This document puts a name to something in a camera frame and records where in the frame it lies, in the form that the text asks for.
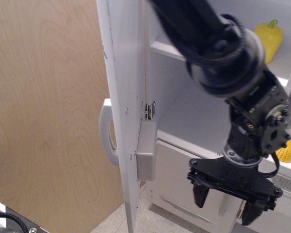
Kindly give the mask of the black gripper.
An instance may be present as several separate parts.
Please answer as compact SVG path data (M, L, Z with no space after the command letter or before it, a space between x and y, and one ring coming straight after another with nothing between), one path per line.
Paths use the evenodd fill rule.
M241 168L217 159L191 159L188 180L193 184L194 201L203 208L210 189L245 200L242 225L248 226L264 211L273 210L283 195L281 188L259 175L254 168Z

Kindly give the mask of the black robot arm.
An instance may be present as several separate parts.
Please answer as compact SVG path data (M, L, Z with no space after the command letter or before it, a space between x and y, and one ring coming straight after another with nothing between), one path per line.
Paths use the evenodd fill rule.
M218 15L205 0L153 0L151 5L173 45L186 60L195 83L225 98L231 129L217 159L191 159L188 179L194 200L203 207L210 189L245 200L242 224L273 210L283 194L258 166L287 147L289 102L267 68L262 42L230 14Z

